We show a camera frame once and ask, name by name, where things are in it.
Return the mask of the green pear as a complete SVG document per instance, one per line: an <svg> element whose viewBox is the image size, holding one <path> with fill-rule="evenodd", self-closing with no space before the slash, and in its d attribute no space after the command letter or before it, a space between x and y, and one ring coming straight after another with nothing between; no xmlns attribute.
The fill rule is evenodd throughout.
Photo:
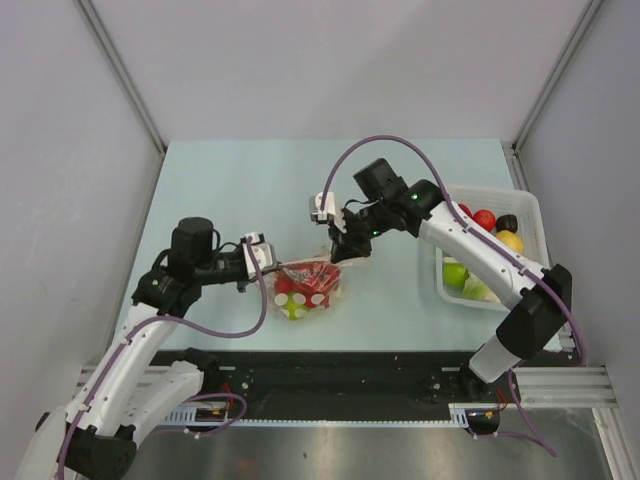
<svg viewBox="0 0 640 480"><path fill-rule="evenodd" d="M306 305L306 297L300 293L288 293L278 296L283 303L280 311L290 320L300 320L308 315L310 308Z"/></svg>

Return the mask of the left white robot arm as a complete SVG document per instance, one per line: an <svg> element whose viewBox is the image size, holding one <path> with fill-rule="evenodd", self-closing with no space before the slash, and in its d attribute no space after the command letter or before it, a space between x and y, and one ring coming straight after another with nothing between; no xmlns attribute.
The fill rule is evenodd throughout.
<svg viewBox="0 0 640 480"><path fill-rule="evenodd" d="M196 349L183 351L151 386L135 391L177 326L222 335L185 317L204 287L235 283L245 291L256 282L264 288L266 274L277 269L263 234L246 234L229 252L214 246L218 237L208 219L178 223L170 247L139 280L127 320L89 380L67 405L42 417L17 478L62 479L73 470L90 479L120 479L146 437L180 404L223 402L226 413L210 435L246 414L245 398L225 388L217 358Z"/></svg>

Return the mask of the red strawberry bunch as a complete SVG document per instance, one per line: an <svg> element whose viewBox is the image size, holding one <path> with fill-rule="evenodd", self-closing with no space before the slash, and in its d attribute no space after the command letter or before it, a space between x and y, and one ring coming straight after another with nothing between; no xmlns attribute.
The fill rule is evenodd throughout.
<svg viewBox="0 0 640 480"><path fill-rule="evenodd" d="M331 306L331 295L340 287L340 268L325 260L311 260L284 264L276 272L276 294L300 293L310 308Z"/></svg>

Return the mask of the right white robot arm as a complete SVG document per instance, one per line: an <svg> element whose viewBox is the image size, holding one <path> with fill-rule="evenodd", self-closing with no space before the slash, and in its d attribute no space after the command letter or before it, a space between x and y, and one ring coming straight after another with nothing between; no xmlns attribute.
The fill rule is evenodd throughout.
<svg viewBox="0 0 640 480"><path fill-rule="evenodd" d="M310 200L312 220L329 228L332 262L368 257L373 239L389 230L404 231L451 254L508 309L461 376L469 399L486 400L504 373L535 357L568 322L570 272L561 265L546 268L508 248L466 216L444 187L428 180L409 186L384 159L354 179L368 201L357 212L339 206L329 189Z"/></svg>

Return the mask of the clear zip top bag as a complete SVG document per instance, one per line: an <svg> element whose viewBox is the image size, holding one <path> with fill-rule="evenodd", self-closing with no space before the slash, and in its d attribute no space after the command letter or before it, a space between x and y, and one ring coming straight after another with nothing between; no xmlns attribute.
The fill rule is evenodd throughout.
<svg viewBox="0 0 640 480"><path fill-rule="evenodd" d="M369 263L369 258L332 263L327 245L313 255L284 261L265 279L268 311L291 322L325 316L348 298L353 271Z"/></svg>

